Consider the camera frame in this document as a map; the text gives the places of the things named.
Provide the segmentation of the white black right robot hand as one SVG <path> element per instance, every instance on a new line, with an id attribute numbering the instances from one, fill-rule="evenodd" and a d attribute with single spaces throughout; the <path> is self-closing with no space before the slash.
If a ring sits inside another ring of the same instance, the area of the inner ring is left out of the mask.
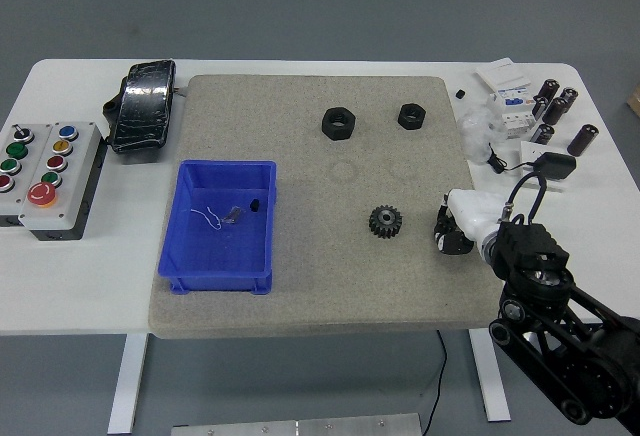
<path id="1" fill-rule="evenodd" d="M 434 227 L 438 250 L 446 255 L 468 254 L 474 246 L 489 263 L 495 244 L 502 197 L 495 193 L 452 189 L 443 196 Z"/>

